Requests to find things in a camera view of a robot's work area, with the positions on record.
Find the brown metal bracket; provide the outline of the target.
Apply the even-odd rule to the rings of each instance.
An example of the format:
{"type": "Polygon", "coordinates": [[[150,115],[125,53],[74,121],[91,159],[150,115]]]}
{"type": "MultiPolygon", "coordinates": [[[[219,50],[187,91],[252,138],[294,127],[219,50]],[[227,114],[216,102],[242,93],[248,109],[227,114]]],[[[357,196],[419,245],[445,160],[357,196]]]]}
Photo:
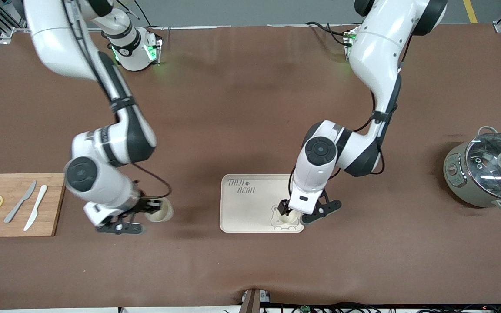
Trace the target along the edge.
{"type": "Polygon", "coordinates": [[[262,289],[249,289],[243,293],[242,305],[238,313],[269,313],[270,292],[262,289]]]}

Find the grey plastic knife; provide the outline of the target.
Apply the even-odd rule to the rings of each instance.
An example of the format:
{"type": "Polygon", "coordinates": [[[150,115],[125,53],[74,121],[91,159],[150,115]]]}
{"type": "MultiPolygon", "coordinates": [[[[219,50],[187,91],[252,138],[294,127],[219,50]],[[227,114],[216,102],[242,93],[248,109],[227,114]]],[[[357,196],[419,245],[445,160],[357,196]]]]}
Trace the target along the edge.
{"type": "Polygon", "coordinates": [[[20,210],[22,204],[24,204],[24,202],[26,202],[26,200],[28,200],[30,198],[30,196],[32,196],[32,194],[33,194],[33,192],[34,192],[34,190],[36,188],[36,185],[37,185],[37,181],[34,180],[32,182],[32,184],[30,185],[30,187],[28,188],[28,190],[26,190],[26,192],[22,196],[22,198],[20,198],[20,200],[18,201],[18,203],[8,213],[8,215],[6,216],[6,218],[4,218],[4,223],[5,224],[8,224],[8,223],[12,222],[12,220],[14,219],[14,216],[16,216],[16,213],[20,210]]]}

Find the white plastic knife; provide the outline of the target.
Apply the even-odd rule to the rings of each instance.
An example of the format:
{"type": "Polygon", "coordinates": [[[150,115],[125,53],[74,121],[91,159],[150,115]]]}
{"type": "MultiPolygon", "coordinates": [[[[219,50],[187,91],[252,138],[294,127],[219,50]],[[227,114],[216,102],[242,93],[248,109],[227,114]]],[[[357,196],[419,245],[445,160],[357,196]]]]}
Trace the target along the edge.
{"type": "Polygon", "coordinates": [[[26,224],[25,224],[25,226],[23,228],[24,232],[28,231],[32,227],[33,223],[35,222],[35,220],[36,220],[36,218],[37,218],[37,216],[39,214],[38,209],[40,207],[40,204],[41,204],[41,202],[42,202],[42,200],[43,200],[43,198],[44,198],[47,190],[48,190],[48,186],[47,185],[42,185],[40,187],[40,190],[38,192],[38,195],[37,195],[37,198],[36,198],[36,202],[34,203],[34,207],[32,209],[32,212],[30,213],[28,221],[26,222],[26,224]]]}

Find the grey-green electric cooking pot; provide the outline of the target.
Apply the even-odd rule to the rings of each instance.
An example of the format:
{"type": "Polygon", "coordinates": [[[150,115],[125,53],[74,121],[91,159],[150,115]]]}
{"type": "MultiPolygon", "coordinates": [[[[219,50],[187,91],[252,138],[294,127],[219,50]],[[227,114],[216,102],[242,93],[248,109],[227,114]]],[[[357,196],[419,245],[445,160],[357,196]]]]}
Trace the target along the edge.
{"type": "MultiPolygon", "coordinates": [[[[498,131],[493,127],[483,126],[478,129],[475,137],[483,133],[498,133],[498,131]]],[[[479,208],[495,206],[501,210],[501,199],[482,190],[468,173],[466,150],[471,141],[456,146],[447,154],[443,163],[443,174],[447,185],[453,194],[467,204],[479,208]]]]}

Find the white plastic cup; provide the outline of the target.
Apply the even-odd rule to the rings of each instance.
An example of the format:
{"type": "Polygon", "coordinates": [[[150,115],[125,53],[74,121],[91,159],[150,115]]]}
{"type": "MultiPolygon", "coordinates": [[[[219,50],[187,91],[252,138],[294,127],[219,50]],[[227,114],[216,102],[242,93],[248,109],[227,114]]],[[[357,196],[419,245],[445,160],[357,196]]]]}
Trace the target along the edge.
{"type": "Polygon", "coordinates": [[[271,219],[271,225],[274,226],[274,228],[279,227],[281,229],[288,229],[290,227],[296,228],[301,224],[300,217],[300,212],[295,210],[291,210],[287,215],[285,215],[275,209],[271,219]]]}
{"type": "Polygon", "coordinates": [[[161,211],[155,213],[155,214],[144,214],[145,217],[147,218],[148,221],[153,222],[153,223],[159,223],[159,222],[167,222],[171,220],[171,218],[174,215],[174,209],[169,201],[168,198],[164,198],[164,201],[161,206],[150,206],[150,207],[159,207],[161,208],[161,211]]]}

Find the glass pot lid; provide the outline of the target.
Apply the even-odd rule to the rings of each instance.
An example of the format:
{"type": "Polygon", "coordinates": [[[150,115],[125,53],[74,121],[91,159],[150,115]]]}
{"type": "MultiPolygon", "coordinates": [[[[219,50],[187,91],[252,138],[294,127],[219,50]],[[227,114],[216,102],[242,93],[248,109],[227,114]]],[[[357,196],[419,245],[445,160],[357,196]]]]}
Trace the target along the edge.
{"type": "Polygon", "coordinates": [[[477,186],[501,199],[501,133],[483,133],[469,142],[466,165],[477,186]]]}

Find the white bear print tray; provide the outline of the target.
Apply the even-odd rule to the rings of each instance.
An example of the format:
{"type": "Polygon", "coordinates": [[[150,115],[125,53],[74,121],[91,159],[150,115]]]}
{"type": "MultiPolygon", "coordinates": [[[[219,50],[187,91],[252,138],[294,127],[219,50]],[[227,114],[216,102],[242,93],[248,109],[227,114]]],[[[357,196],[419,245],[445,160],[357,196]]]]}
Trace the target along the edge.
{"type": "Polygon", "coordinates": [[[271,219],[288,198],[289,174],[227,174],[221,180],[220,228],[225,233],[300,233],[304,225],[274,228],[271,219]]]}

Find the wooden cutting board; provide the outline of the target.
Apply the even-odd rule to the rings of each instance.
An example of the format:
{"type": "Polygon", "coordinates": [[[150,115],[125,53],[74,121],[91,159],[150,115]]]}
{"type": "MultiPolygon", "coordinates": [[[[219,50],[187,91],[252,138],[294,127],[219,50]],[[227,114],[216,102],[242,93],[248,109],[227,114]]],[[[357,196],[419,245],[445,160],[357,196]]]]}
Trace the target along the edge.
{"type": "Polygon", "coordinates": [[[62,173],[0,174],[0,195],[4,198],[4,204],[0,207],[0,237],[53,236],[57,228],[63,194],[62,173]],[[12,222],[5,224],[4,218],[22,198],[34,180],[37,181],[37,185],[32,196],[22,204],[12,222]],[[32,227],[24,232],[23,228],[32,212],[42,185],[47,185],[48,190],[38,209],[39,214],[32,227]]]}

